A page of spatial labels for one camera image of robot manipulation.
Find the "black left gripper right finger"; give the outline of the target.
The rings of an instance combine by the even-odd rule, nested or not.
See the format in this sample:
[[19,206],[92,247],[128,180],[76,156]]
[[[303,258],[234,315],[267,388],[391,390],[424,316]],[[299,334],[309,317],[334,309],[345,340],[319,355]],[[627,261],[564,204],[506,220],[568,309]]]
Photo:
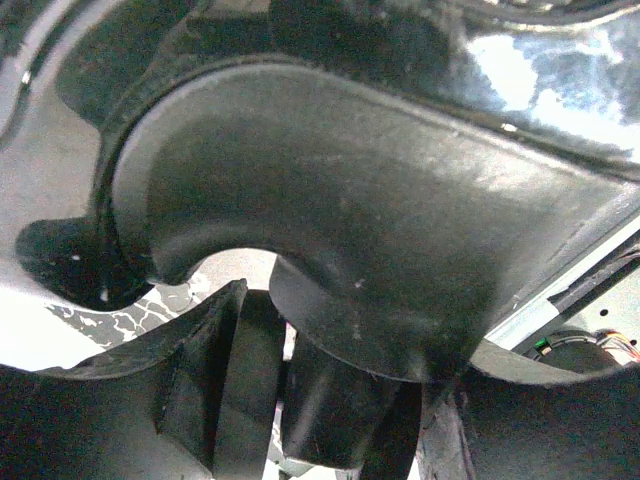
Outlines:
[[639,367],[577,373],[482,344],[424,414],[422,479],[636,479]]

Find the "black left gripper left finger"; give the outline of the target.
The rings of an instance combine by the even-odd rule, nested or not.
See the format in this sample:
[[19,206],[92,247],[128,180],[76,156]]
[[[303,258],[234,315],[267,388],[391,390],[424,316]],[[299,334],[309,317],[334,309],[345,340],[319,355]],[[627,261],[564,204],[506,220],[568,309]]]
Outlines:
[[70,369],[1,370],[5,479],[207,479],[244,281]]

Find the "white black space suitcase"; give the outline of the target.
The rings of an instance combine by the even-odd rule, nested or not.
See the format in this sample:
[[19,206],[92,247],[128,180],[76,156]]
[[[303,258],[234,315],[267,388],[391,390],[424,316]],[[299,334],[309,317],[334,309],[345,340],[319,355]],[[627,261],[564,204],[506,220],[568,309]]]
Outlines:
[[636,271],[638,220],[635,1],[1,5],[8,292],[117,316],[255,249],[285,360],[443,391]]

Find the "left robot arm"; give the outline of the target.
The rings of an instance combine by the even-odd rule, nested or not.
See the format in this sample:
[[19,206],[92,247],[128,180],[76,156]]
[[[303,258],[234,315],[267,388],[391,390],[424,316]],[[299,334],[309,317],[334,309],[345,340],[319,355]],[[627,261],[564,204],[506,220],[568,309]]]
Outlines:
[[356,370],[234,281],[70,369],[1,370],[5,479],[635,479],[639,368],[610,332],[482,345],[452,388]]

